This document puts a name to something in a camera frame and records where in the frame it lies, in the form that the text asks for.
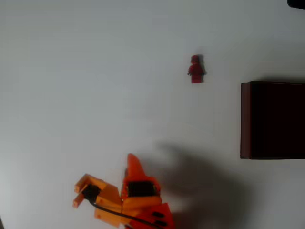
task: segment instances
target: black object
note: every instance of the black object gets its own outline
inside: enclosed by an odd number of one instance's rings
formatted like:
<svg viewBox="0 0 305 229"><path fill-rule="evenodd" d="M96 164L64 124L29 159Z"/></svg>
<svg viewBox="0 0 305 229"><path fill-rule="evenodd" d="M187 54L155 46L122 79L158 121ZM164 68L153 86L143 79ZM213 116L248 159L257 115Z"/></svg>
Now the black object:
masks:
<svg viewBox="0 0 305 229"><path fill-rule="evenodd" d="M156 188L152 182L130 182L127 185L128 197L156 196Z"/></svg>
<svg viewBox="0 0 305 229"><path fill-rule="evenodd" d="M166 226L167 226L167 223L166 223L166 222L159 221L159 220L155 221L155 224L156 224L156 225L159 225L159 226L162 226L162 227L166 227Z"/></svg>
<svg viewBox="0 0 305 229"><path fill-rule="evenodd" d="M157 211L154 211L153 216L156 216L156 217L160 217L160 218L163 218L164 217L164 214L160 213L160 212L157 212Z"/></svg>
<svg viewBox="0 0 305 229"><path fill-rule="evenodd" d="M242 83L241 158L305 158L305 84Z"/></svg>
<svg viewBox="0 0 305 229"><path fill-rule="evenodd" d="M83 191L82 194L84 195L84 198L89 200L90 202L95 203L96 198L100 193L100 188L96 185L89 184Z"/></svg>
<svg viewBox="0 0 305 229"><path fill-rule="evenodd" d="M305 0L287 0L287 3L292 8L300 8L305 10Z"/></svg>

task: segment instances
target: black wire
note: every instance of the black wire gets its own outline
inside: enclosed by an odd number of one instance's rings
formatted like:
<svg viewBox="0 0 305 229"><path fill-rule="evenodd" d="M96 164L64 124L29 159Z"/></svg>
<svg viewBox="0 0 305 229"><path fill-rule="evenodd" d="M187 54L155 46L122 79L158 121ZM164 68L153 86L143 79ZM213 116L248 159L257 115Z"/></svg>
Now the black wire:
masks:
<svg viewBox="0 0 305 229"><path fill-rule="evenodd" d="M111 213L111 214L114 214L114 215L117 215L117 216L121 216L121 217L124 217L124 218L132 219L132 220L134 220L134 221L137 221L137 222L139 222L139 223L148 225L148 226L153 227L153 228L163 229L163 228L161 228L161 227L159 227L159 226L157 226L157 225L155 225L155 224L152 224L152 223L150 223L150 222L147 222L147 221L145 221L145 220L143 220L143 219L139 219L139 218L134 217L134 216L125 215L125 214L122 214L122 213L119 213L119 212L116 212L116 211L112 211L112 210L103 208L103 207L101 207L101 206L98 206L97 204L95 204L95 203L92 202L92 201L89 201L89 202L91 203L92 206L98 208L99 210L106 211L106 212L108 212L108 213Z"/></svg>

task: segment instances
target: dark red box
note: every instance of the dark red box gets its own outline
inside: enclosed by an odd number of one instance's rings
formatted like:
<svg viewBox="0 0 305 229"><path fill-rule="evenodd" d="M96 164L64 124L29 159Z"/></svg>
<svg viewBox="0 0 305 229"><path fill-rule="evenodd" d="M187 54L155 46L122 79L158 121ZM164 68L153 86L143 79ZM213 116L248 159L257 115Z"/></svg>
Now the dark red box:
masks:
<svg viewBox="0 0 305 229"><path fill-rule="evenodd" d="M305 158L305 84L241 84L241 158Z"/></svg>

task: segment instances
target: red minifigure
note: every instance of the red minifigure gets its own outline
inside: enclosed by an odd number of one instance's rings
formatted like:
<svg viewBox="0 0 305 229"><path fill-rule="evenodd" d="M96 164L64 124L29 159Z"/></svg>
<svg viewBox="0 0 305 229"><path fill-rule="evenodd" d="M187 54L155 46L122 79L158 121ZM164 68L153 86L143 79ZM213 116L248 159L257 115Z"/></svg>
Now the red minifigure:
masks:
<svg viewBox="0 0 305 229"><path fill-rule="evenodd" d="M192 65L189 68L188 75L190 75L192 77L192 83L202 83L204 71L200 65L198 55L192 56L191 64Z"/></svg>

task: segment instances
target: white table surface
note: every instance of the white table surface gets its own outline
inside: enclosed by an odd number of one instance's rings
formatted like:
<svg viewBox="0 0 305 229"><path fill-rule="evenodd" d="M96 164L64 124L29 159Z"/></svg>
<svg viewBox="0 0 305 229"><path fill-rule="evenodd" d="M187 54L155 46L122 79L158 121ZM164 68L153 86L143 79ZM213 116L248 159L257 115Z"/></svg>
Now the white table surface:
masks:
<svg viewBox="0 0 305 229"><path fill-rule="evenodd" d="M129 152L178 229L305 228L305 161L239 159L240 83L304 76L305 10L285 0L1 1L5 229L112 228L73 186L120 187Z"/></svg>

